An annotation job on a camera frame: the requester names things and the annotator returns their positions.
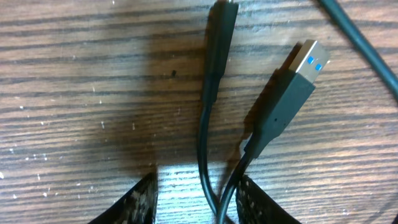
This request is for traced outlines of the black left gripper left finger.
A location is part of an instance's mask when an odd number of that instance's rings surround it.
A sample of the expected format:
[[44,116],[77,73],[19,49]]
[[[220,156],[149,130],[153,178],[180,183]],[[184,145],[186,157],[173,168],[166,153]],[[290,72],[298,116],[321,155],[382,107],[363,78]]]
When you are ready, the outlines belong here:
[[157,199],[157,174],[151,172],[89,224],[154,224]]

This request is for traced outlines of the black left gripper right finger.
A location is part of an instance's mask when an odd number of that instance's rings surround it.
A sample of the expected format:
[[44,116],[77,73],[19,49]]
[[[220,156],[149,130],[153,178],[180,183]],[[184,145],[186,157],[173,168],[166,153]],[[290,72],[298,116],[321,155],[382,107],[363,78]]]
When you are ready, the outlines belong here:
[[247,175],[238,184],[236,205],[240,224],[300,224]]

